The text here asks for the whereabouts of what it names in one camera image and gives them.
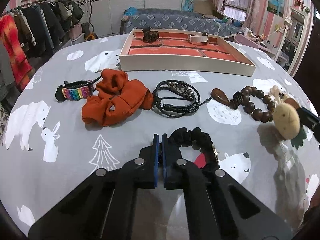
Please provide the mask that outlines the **rainbow beaded hair clip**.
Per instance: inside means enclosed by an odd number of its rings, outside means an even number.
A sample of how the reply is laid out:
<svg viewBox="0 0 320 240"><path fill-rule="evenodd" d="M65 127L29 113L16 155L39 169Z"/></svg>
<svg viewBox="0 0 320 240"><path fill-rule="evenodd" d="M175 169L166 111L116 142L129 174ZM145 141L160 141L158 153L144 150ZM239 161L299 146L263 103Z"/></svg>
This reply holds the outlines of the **rainbow beaded hair clip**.
<svg viewBox="0 0 320 240"><path fill-rule="evenodd" d="M93 92L95 91L94 84L100 79L101 77L97 77L94 80L80 80L71 83L64 81L64 85L57 87L55 98L58 102L86 99L93 95Z"/></svg>

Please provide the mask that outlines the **black plastic claw hair clip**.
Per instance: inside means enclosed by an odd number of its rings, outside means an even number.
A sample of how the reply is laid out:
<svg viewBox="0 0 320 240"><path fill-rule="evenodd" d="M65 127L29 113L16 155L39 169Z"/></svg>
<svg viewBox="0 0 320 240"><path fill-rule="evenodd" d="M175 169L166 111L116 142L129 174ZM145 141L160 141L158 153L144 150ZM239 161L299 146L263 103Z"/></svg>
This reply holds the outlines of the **black plastic claw hair clip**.
<svg viewBox="0 0 320 240"><path fill-rule="evenodd" d="M144 34L143 36L144 42L152 43L159 39L159 32L151 30L150 27L148 26L143 28L143 34Z"/></svg>

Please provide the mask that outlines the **red orange jacket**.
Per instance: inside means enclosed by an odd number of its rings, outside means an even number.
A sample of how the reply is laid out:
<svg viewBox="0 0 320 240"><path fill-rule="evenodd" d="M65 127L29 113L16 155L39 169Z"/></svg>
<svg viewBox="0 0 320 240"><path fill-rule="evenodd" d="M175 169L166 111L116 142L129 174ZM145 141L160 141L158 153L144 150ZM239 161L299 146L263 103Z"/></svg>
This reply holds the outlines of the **red orange jacket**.
<svg viewBox="0 0 320 240"><path fill-rule="evenodd" d="M33 68L20 45L18 30L11 15L1 17L1 41L8 52L16 85L20 91L23 91L30 82L28 74Z"/></svg>

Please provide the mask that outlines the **dark hanging clothes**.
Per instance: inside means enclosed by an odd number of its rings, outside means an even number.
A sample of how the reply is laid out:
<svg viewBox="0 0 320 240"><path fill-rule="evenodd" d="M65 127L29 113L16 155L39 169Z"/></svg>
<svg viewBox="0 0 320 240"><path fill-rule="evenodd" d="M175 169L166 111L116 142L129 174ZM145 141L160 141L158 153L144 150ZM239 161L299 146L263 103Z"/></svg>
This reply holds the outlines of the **dark hanging clothes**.
<svg viewBox="0 0 320 240"><path fill-rule="evenodd" d="M11 14L24 53L36 58L53 55L85 13L73 0L46 0L20 7Z"/></svg>

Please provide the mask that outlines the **grey polar bear tablecloth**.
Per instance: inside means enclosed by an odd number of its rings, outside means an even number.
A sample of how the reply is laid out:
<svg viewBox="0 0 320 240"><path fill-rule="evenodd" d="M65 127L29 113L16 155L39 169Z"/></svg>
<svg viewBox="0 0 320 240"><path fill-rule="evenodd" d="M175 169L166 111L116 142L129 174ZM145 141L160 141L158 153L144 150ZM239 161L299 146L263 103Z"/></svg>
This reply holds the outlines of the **grey polar bear tablecloth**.
<svg viewBox="0 0 320 240"><path fill-rule="evenodd" d="M220 163L242 186L290 224L295 232L319 186L319 143L308 128L298 150L280 141L273 123L263 124L239 107L231 111L212 100L191 116L170 119L154 111L137 110L111 127L86 126L81 110L86 100L59 103L57 87L69 82L95 79L100 73L85 69L86 61L105 51L121 49L126 35L83 42L58 51L44 64L18 98L12 110L44 102L45 135L37 121L31 128L29 147L22 150L18 128L11 123L14 139L8 149L1 142L1 201L12 220L25 234L31 225L99 167L121 168L148 146L153 134L170 135L180 127L199 127L219 152ZM201 101L219 88L230 98L245 86L265 93L273 85L287 91L305 108L316 110L295 80L258 49L228 42L256 65L252 77L208 72L128 72L150 91L163 80L182 80L193 85ZM139 190L132 239L188 239L183 191L167 191L159 181L155 190Z"/></svg>

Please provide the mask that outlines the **blue poster on wall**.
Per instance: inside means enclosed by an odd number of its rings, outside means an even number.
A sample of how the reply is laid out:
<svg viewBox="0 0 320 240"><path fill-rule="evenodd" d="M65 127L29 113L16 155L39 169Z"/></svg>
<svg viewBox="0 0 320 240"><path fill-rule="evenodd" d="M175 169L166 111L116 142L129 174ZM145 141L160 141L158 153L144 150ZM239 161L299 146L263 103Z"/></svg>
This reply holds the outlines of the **blue poster on wall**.
<svg viewBox="0 0 320 240"><path fill-rule="evenodd" d="M268 0L267 11L284 17L285 0Z"/></svg>

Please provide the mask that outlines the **cream flower hair accessory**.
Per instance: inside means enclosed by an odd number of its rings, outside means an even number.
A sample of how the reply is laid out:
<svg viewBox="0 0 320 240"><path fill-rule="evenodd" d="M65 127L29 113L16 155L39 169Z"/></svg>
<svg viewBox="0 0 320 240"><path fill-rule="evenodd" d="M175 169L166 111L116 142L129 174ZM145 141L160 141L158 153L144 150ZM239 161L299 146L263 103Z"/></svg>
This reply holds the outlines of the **cream flower hair accessory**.
<svg viewBox="0 0 320 240"><path fill-rule="evenodd" d="M276 105L283 103L286 99L286 94L283 93L278 86L274 85L270 88L269 96L271 97L272 101L275 102Z"/></svg>

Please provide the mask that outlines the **orange fabric scrunchie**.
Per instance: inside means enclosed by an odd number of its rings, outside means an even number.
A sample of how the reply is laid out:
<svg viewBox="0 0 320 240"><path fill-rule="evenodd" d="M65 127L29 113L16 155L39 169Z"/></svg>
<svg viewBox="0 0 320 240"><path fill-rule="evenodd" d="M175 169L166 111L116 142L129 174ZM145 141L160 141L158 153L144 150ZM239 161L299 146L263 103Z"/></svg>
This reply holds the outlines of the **orange fabric scrunchie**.
<svg viewBox="0 0 320 240"><path fill-rule="evenodd" d="M82 120L85 124L111 126L124 121L138 109L150 110L153 94L137 80L129 80L121 70L105 69L102 80L97 83L98 95L87 98L82 107Z"/></svg>

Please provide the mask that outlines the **pink bedside cabinet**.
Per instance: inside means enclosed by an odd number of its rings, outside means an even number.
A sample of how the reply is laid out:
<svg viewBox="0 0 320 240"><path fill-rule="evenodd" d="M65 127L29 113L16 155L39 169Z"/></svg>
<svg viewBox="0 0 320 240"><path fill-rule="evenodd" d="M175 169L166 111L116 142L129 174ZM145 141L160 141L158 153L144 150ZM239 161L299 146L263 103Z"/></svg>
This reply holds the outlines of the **pink bedside cabinet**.
<svg viewBox="0 0 320 240"><path fill-rule="evenodd" d="M254 49L259 49L259 50L263 51L264 53L266 53L272 59L274 59L276 57L276 52L274 52L266 47L263 47L259 43L253 41L251 38L244 36L242 34L236 34L234 37L234 42L252 47Z"/></svg>

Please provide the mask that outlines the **metal clothes rack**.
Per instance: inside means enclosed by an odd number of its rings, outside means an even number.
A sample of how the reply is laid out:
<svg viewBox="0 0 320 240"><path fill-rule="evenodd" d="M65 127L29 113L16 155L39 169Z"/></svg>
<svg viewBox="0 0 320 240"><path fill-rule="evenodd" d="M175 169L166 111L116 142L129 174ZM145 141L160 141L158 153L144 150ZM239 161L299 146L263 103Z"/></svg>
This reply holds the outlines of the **metal clothes rack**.
<svg viewBox="0 0 320 240"><path fill-rule="evenodd" d="M22 4L22 5L19 5L19 6L17 6L17 7L14 7L14 8L12 8L12 9L10 9L10 10L7 10L7 11L3 12L3 13L1 14L1 16L6 15L6 14L9 14L9 13L11 13L11 12L15 12L15 11L21 10L22 8L29 7L29 6L31 6L31 5L33 5L33 4L40 4L40 3L42 3L42 2L54 2L54 1L62 1L62 0L38 0L38 1L31 1L31 2L28 2L28 3Z"/></svg>

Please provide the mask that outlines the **bed with blue patterned cover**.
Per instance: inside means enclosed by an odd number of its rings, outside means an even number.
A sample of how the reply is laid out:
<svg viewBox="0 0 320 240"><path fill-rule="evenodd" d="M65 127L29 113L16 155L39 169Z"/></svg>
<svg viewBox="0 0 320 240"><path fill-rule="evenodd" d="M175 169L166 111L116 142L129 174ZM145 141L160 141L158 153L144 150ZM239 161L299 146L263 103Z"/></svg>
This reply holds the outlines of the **bed with blue patterned cover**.
<svg viewBox="0 0 320 240"><path fill-rule="evenodd" d="M125 10L120 24L120 33L130 33L132 29L177 29L195 32L207 32L223 38L243 34L244 30L222 20L208 18L203 14L171 9Z"/></svg>

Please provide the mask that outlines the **window with pink curtains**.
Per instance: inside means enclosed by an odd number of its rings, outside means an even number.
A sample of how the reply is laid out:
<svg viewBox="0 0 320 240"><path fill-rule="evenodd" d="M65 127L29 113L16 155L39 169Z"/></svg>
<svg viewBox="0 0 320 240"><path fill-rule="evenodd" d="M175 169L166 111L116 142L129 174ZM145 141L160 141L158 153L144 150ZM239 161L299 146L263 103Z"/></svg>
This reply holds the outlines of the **window with pink curtains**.
<svg viewBox="0 0 320 240"><path fill-rule="evenodd" d="M257 32L266 11L266 0L212 0L213 12L241 21L243 27Z"/></svg>

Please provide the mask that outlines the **white framed mirror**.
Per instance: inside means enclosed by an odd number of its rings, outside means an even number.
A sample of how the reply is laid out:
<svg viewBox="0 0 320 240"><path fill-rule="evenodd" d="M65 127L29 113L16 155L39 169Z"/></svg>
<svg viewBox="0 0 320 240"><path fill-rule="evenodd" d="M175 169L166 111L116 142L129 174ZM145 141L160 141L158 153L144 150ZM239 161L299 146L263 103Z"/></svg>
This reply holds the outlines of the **white framed mirror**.
<svg viewBox="0 0 320 240"><path fill-rule="evenodd" d="M311 26L310 13L291 6L285 17L284 32L274 58L291 76L298 68L298 57L303 52Z"/></svg>

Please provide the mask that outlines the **black fabric scrunchie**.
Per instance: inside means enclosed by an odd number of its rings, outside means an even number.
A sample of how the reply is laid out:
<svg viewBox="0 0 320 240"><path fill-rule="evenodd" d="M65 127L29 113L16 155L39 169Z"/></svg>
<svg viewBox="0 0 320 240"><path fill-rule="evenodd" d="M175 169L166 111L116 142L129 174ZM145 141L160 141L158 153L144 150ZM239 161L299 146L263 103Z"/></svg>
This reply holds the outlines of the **black fabric scrunchie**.
<svg viewBox="0 0 320 240"><path fill-rule="evenodd" d="M199 127L195 127L192 130L187 130L186 127L178 128L172 132L168 141L178 148L191 146L195 150L200 150L200 154L194 161L198 168L220 168L218 152L210 135L201 131Z"/></svg>

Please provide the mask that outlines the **cream tray with orange lining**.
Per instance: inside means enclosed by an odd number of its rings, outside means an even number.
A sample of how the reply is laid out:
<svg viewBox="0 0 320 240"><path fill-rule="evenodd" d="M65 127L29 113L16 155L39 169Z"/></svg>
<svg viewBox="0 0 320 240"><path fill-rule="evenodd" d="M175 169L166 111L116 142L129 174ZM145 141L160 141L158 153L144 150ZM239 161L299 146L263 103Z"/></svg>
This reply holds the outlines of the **cream tray with orange lining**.
<svg viewBox="0 0 320 240"><path fill-rule="evenodd" d="M256 65L223 38L177 29L152 29L159 39L143 41L143 29L133 29L119 54L123 71L192 70L251 77Z"/></svg>

